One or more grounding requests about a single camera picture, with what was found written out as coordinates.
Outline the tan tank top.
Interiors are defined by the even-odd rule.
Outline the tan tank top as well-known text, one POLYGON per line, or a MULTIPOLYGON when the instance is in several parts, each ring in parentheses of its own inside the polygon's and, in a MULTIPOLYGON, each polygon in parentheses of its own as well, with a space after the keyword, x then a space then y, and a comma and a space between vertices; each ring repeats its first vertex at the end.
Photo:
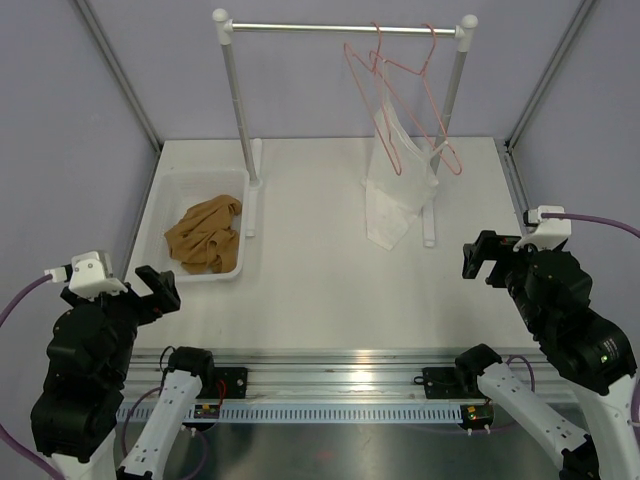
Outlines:
POLYGON ((240 243, 232 224, 242 210, 242 203, 230 195, 191 206, 164 233, 169 257, 191 275, 230 273, 237 266, 240 243))

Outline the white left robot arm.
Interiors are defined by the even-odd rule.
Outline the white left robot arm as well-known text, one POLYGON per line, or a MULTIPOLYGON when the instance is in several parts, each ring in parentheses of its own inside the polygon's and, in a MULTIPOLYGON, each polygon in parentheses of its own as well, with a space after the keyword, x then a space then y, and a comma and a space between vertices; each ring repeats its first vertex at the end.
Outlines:
POLYGON ((56 321, 43 392, 31 411, 37 450, 66 479, 160 479, 188 408, 215 388, 210 352, 180 347, 170 356, 160 396, 120 464, 113 459, 116 414, 140 327, 179 311, 171 271, 145 265, 141 296, 97 260, 49 270, 69 310, 56 321))

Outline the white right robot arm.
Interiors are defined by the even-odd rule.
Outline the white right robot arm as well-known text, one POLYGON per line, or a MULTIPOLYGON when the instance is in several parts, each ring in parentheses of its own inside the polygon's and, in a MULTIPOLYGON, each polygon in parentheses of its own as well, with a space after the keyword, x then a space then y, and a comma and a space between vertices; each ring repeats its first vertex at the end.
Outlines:
POLYGON ((486 284, 507 291, 540 351, 574 392, 588 428, 571 424, 523 386, 485 344, 456 358, 456 389, 501 404, 553 459, 562 479, 638 478, 638 367, 623 330, 591 308, 591 276, 562 245, 525 246, 518 236, 492 230, 465 244, 463 258, 465 279, 493 262, 486 284))

